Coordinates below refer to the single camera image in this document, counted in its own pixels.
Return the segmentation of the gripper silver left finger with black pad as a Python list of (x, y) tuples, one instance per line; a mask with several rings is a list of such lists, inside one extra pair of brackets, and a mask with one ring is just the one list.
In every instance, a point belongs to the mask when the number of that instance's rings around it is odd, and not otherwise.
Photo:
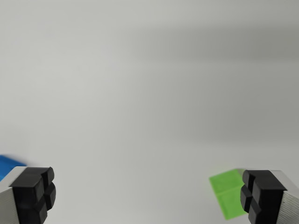
[(56, 199), (52, 167), (14, 167), (0, 181), (2, 224), (43, 224)]

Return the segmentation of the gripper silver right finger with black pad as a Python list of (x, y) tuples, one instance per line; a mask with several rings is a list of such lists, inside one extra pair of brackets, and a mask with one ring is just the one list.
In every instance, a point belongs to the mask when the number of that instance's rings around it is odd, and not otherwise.
[(252, 224), (297, 224), (299, 188), (280, 170), (245, 170), (241, 205)]

